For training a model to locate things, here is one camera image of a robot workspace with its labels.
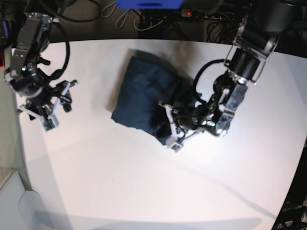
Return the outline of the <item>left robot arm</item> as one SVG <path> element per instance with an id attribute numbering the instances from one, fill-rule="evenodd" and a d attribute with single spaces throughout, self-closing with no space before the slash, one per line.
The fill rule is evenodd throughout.
<path id="1" fill-rule="evenodd" d="M 237 49 L 232 58 L 206 63 L 193 80 L 193 96 L 200 105 L 189 107 L 180 102 L 163 105 L 170 127 L 166 143 L 183 143 L 188 131 L 194 135 L 208 132 L 216 137 L 227 134 L 245 98 L 247 83 L 257 83 L 282 34 L 300 28 L 296 14 L 306 5 L 305 0 L 254 0 L 233 40 Z M 208 67 L 219 63 L 227 70 L 214 81 L 213 94 L 205 101 L 197 92 L 198 81 Z"/>

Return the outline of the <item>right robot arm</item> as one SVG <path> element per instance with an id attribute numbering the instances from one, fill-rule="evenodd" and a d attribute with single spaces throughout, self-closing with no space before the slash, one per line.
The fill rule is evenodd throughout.
<path id="1" fill-rule="evenodd" d="M 41 53 L 49 45 L 48 36 L 52 26 L 59 29 L 64 37 L 66 56 L 63 67 L 47 75 L 38 68 L 38 65 L 50 65 L 50 61 L 41 57 Z M 55 87 L 50 85 L 65 72 L 70 54 L 66 32 L 59 23 L 54 22 L 53 17 L 37 12 L 27 16 L 17 37 L 11 65 L 4 75 L 5 85 L 14 94 L 25 98 L 25 104 L 18 108 L 18 112 L 27 113 L 31 119 L 54 123 L 58 106 L 61 105 L 66 113 L 72 110 L 70 87 L 77 84 L 77 81 L 64 80 Z"/>

